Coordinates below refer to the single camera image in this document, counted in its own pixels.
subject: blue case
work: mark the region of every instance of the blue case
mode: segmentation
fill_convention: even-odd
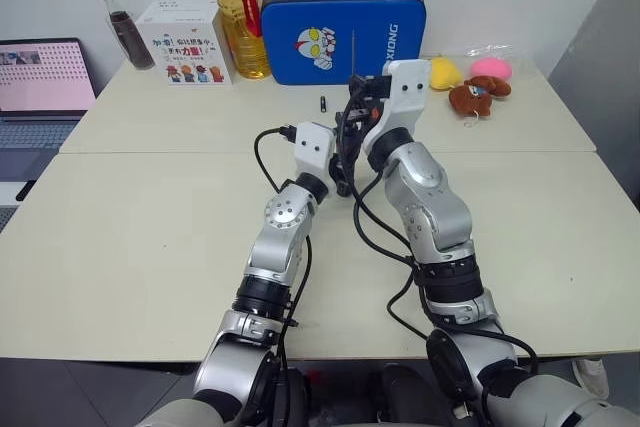
[[[262,32],[280,84],[346,84],[420,54],[423,0],[263,0]]]

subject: cartoon figures on box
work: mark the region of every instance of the cartoon figures on box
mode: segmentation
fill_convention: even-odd
[[[195,66],[198,82],[205,84],[211,82],[211,79],[207,75],[207,68],[203,65]],[[224,75],[220,71],[220,67],[213,66],[209,68],[209,72],[211,72],[211,77],[214,82],[224,82]],[[195,75],[193,74],[193,69],[188,65],[181,65],[180,71],[174,65],[167,66],[167,76],[171,79],[172,82],[180,83],[182,82],[182,77],[184,77],[184,82],[195,83]]]
[[[224,75],[220,72],[220,67],[211,67],[209,69],[214,82],[224,82]]]
[[[180,74],[174,65],[167,66],[167,76],[171,77],[173,82],[180,82]]]
[[[205,69],[201,65],[198,65],[196,67],[196,71],[198,72],[198,82],[209,82],[209,77],[207,77],[207,74],[205,74],[207,69]]]
[[[185,82],[195,82],[194,76],[191,73],[191,67],[189,67],[188,65],[182,65],[180,67],[180,72],[182,72],[182,75],[184,75],[184,81]]]
[[[300,55],[313,59],[313,65],[322,70],[333,67],[332,55],[336,50],[335,32],[327,27],[303,30],[294,44]]]

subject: white cardboard box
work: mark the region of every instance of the white cardboard box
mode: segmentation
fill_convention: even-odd
[[[169,84],[231,83],[233,60],[214,0],[156,0],[136,25]]]

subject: brown teddy bear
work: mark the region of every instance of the brown teddy bear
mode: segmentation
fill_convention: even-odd
[[[502,79],[487,75],[465,80],[464,85],[451,89],[449,102],[460,115],[486,117],[491,115],[492,95],[504,97],[511,93],[511,86]]]

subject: small black object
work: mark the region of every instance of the small black object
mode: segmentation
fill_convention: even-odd
[[[571,412],[571,415],[569,415],[569,417],[565,419],[561,427],[575,427],[580,423],[581,420],[582,416],[580,414]]]
[[[30,180],[29,182],[24,184],[24,187],[22,187],[20,192],[18,192],[18,195],[16,195],[16,200],[18,202],[22,202],[27,197],[27,194],[31,191],[31,188],[34,185],[36,185],[36,181],[35,180]]]

